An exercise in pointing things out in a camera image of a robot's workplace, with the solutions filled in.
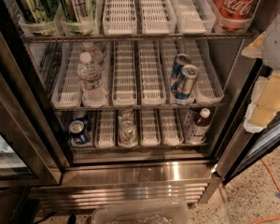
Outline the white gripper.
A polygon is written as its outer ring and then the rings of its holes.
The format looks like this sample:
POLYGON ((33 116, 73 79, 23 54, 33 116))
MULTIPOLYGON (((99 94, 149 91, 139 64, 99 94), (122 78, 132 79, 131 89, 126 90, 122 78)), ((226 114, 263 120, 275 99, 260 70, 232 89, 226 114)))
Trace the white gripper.
MULTIPOLYGON (((272 69, 280 70, 280 13, 260 34, 242 50, 242 55, 257 59, 272 69)), ((280 111, 280 71, 269 77, 259 77, 251 94, 251 103, 245 112, 244 128, 249 133, 264 130, 280 111)))

